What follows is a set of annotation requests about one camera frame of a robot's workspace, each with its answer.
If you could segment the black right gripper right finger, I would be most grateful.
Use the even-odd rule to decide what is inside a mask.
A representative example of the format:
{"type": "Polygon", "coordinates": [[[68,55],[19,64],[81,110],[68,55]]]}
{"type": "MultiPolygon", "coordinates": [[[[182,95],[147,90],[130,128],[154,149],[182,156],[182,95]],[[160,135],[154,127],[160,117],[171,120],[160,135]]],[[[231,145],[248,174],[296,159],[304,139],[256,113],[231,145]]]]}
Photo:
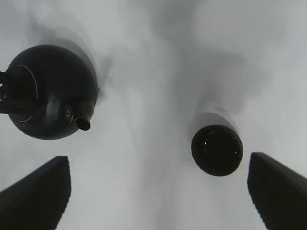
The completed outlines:
{"type": "Polygon", "coordinates": [[[307,179],[262,152],[250,156],[248,192],[268,230],[307,228],[307,179]]]}

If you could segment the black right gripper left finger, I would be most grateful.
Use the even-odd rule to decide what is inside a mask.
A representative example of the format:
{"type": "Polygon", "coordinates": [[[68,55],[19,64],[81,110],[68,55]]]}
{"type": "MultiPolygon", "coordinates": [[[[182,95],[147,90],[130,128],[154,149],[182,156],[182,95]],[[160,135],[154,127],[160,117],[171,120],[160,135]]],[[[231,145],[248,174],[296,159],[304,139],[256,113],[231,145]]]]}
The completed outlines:
{"type": "Polygon", "coordinates": [[[0,193],[2,230],[55,230],[71,196],[68,157],[56,156],[0,193]]]}

